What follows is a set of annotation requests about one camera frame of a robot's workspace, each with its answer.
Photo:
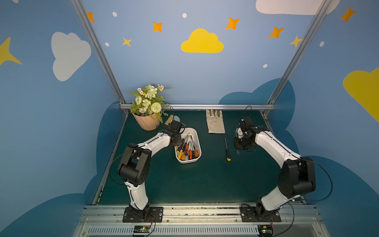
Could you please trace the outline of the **aluminium frame post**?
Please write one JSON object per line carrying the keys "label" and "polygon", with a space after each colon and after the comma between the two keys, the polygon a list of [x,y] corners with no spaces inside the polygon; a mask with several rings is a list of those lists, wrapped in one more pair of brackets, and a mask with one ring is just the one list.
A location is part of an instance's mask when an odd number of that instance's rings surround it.
{"label": "aluminium frame post", "polygon": [[74,7],[74,10],[77,14],[77,16],[79,17],[84,29],[85,29],[85,32],[96,52],[96,55],[103,67],[103,70],[115,92],[115,95],[119,101],[120,104],[125,104],[125,99],[124,99],[124,96],[121,92],[121,89],[119,87],[119,84],[115,78],[115,75],[110,67],[110,64],[105,56],[105,53],[102,49],[102,46],[100,44],[100,41],[95,33],[95,30],[94,30],[94,27],[92,26],[91,24],[91,21],[89,19],[89,16],[87,15],[87,12],[85,10],[85,6],[83,4],[82,1],[80,0],[71,0],[71,3]]}
{"label": "aluminium frame post", "polygon": [[332,0],[326,0],[326,1],[321,2],[320,7],[316,12],[315,17],[312,19],[309,27],[307,28],[307,30],[304,34],[303,40],[301,41],[300,45],[296,49],[288,67],[284,71],[284,74],[280,78],[280,80],[279,80],[278,84],[276,85],[272,95],[270,96],[270,98],[266,104],[267,106],[273,107],[275,105],[275,102],[279,98],[279,96],[280,96],[281,92],[283,91],[285,85],[287,84],[287,82],[289,81],[293,72],[295,71],[296,66],[300,62],[302,56],[304,55],[309,44],[311,43],[312,39],[316,35],[316,33],[317,33],[319,27],[321,26],[323,20],[327,16],[327,11],[328,11],[331,4],[332,4]]}

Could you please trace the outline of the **left small circuit board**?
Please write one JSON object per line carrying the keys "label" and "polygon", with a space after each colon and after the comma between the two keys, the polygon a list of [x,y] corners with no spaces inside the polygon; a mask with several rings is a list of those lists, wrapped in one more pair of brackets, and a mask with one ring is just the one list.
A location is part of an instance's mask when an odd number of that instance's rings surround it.
{"label": "left small circuit board", "polygon": [[150,233],[150,227],[148,226],[134,226],[134,235],[148,235]]}

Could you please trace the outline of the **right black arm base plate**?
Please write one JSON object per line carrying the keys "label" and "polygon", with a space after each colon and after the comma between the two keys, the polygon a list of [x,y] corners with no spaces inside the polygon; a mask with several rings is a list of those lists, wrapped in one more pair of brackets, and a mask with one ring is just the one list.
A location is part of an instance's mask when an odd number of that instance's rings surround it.
{"label": "right black arm base plate", "polygon": [[247,204],[240,206],[242,222],[281,222],[278,210],[267,211],[263,207],[251,207]]}

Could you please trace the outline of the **white plastic storage box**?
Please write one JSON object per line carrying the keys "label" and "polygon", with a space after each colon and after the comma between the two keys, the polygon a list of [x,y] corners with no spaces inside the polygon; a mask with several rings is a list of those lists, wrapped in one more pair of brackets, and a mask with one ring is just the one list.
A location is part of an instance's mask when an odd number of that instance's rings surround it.
{"label": "white plastic storage box", "polygon": [[181,131],[181,145],[176,145],[175,157],[182,164],[194,163],[201,157],[201,147],[198,134],[194,128],[185,128]]}

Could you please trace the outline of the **black yellow screwdriver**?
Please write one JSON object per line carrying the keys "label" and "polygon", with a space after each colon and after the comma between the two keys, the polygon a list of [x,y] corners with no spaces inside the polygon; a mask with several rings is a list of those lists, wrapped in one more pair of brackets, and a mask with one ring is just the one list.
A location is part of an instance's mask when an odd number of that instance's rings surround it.
{"label": "black yellow screwdriver", "polygon": [[226,159],[228,162],[230,162],[232,160],[232,157],[231,157],[230,150],[228,147],[227,139],[224,138],[224,140],[225,140],[225,146],[226,146]]}

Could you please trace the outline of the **left aluminium frame post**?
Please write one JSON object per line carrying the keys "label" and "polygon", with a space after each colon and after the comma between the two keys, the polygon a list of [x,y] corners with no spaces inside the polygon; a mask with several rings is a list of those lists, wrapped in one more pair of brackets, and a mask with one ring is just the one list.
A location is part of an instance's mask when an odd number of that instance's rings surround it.
{"label": "left aluminium frame post", "polygon": [[94,27],[92,26],[91,24],[91,21],[89,19],[89,16],[87,15],[87,12],[85,10],[85,6],[83,4],[82,1],[80,0],[71,0],[71,3],[74,7],[74,10],[77,14],[77,16],[79,17],[84,29],[85,29],[85,32],[96,52],[96,55],[103,67],[103,70],[115,92],[115,95],[119,101],[120,104],[125,104],[125,99],[124,99],[124,96],[121,92],[121,89],[119,87],[119,84],[115,78],[115,75],[110,67],[110,64],[105,56],[105,53],[102,49],[102,46],[100,44],[100,41],[95,33],[95,30],[94,30]]}

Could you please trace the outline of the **tan flower pot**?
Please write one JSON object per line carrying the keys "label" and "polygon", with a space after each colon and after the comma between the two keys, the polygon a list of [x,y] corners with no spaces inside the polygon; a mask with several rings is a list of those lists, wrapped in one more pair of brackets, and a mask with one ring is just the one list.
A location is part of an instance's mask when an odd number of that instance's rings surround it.
{"label": "tan flower pot", "polygon": [[149,116],[138,116],[133,114],[137,123],[141,126],[142,129],[146,131],[152,131],[159,127],[160,121],[156,114],[152,114]]}

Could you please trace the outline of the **front aluminium mounting rail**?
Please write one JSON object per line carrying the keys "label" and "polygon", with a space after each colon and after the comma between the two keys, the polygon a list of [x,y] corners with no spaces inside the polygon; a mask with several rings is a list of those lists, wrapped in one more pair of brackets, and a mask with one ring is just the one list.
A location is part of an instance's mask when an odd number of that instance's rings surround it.
{"label": "front aluminium mounting rail", "polygon": [[[123,223],[124,205],[86,206],[75,237],[258,237],[259,225],[271,225],[274,237],[328,237],[315,205],[299,202],[279,210],[281,222],[242,222],[240,204],[159,204],[161,223]],[[134,235],[134,226],[148,226],[148,235]]]}

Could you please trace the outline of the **horizontal aluminium frame rail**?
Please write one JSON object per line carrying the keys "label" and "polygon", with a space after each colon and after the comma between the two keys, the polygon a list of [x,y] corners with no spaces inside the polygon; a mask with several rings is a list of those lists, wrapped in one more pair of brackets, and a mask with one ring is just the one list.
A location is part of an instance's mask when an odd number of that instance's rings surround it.
{"label": "horizontal aluminium frame rail", "polygon": [[273,110],[274,105],[243,105],[243,104],[166,104],[162,106],[163,110]]}

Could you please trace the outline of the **small circuit board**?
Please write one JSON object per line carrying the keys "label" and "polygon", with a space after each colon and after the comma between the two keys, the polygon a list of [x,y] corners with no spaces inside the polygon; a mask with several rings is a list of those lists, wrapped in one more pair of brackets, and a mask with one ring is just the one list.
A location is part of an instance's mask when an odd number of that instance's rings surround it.
{"label": "small circuit board", "polygon": [[148,235],[150,233],[150,227],[148,226],[134,226],[134,235]]}
{"label": "small circuit board", "polygon": [[271,225],[259,225],[258,226],[258,237],[272,237],[273,227]]}

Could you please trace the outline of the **beige work glove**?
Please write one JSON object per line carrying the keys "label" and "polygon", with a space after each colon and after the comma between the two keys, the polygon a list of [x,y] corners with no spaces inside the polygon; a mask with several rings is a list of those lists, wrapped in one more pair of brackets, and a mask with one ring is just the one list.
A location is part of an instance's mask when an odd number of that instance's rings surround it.
{"label": "beige work glove", "polygon": [[206,110],[206,121],[209,133],[225,134],[223,113],[221,110]]}

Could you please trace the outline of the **white green artificial flowers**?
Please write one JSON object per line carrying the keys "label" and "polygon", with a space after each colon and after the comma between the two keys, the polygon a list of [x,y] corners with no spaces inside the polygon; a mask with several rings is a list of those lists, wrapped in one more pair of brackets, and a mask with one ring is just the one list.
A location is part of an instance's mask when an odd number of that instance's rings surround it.
{"label": "white green artificial flowers", "polygon": [[157,117],[160,123],[163,123],[163,116],[167,116],[167,113],[162,110],[163,106],[168,103],[164,99],[161,92],[165,90],[163,85],[151,85],[148,84],[144,88],[137,88],[137,91],[133,91],[130,96],[134,96],[134,100],[131,104],[131,112],[134,115],[141,117]]}

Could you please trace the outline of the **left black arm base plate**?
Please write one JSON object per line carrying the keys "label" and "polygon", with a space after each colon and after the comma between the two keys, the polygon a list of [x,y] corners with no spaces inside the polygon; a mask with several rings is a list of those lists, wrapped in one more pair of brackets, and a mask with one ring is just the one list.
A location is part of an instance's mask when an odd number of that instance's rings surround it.
{"label": "left black arm base plate", "polygon": [[138,210],[132,206],[125,209],[123,223],[161,223],[164,208],[161,206],[147,206],[143,210]]}

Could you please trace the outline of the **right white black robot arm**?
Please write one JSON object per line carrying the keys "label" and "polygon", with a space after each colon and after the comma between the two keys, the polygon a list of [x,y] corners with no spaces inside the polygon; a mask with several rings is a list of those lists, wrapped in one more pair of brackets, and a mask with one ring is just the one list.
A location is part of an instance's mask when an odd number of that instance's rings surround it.
{"label": "right white black robot arm", "polygon": [[234,145],[237,150],[248,150],[259,146],[276,161],[281,169],[277,186],[256,202],[256,215],[273,214],[291,200],[316,190],[315,166],[318,163],[313,159],[293,152],[267,127],[254,125],[250,117],[239,121],[235,133]]}

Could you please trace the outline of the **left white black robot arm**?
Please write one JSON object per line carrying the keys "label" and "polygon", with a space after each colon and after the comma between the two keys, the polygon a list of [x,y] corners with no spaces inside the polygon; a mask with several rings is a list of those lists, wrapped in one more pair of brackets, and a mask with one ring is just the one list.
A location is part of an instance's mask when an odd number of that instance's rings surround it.
{"label": "left white black robot arm", "polygon": [[116,184],[127,188],[130,203],[128,209],[137,215],[150,213],[150,200],[146,193],[145,181],[148,178],[154,156],[161,150],[170,149],[168,157],[173,157],[174,148],[183,145],[182,134],[186,125],[173,120],[165,129],[160,130],[153,138],[139,143],[130,143],[125,151],[112,162],[119,161],[116,181],[111,174],[109,178]]}

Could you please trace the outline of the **right aluminium frame post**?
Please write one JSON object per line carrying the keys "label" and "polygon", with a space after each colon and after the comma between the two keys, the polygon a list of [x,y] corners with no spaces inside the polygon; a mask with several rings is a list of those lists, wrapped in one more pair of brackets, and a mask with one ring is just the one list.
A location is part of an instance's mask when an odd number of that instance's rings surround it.
{"label": "right aluminium frame post", "polygon": [[270,98],[266,104],[267,106],[273,107],[275,105],[275,102],[279,98],[279,96],[280,96],[281,92],[283,91],[285,85],[287,84],[287,82],[289,81],[293,72],[295,71],[296,66],[300,62],[302,56],[304,55],[309,44],[311,43],[312,39],[316,35],[316,33],[317,33],[319,27],[321,26],[323,20],[327,16],[327,11],[328,11],[331,4],[332,4],[332,0],[326,0],[326,1],[321,2],[320,7],[316,12],[315,17],[312,19],[309,27],[307,28],[307,30],[304,34],[303,40],[301,41],[300,45],[296,49],[288,67],[284,71],[284,74],[280,78],[280,80],[279,80],[278,84],[276,85],[272,95],[270,96]]}

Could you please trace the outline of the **right small circuit board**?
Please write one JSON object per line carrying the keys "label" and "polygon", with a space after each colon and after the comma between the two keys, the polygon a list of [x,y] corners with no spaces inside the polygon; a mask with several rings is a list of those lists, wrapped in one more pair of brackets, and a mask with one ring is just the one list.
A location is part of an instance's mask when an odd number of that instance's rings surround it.
{"label": "right small circuit board", "polygon": [[258,226],[258,237],[272,237],[273,227],[271,225],[259,225]]}

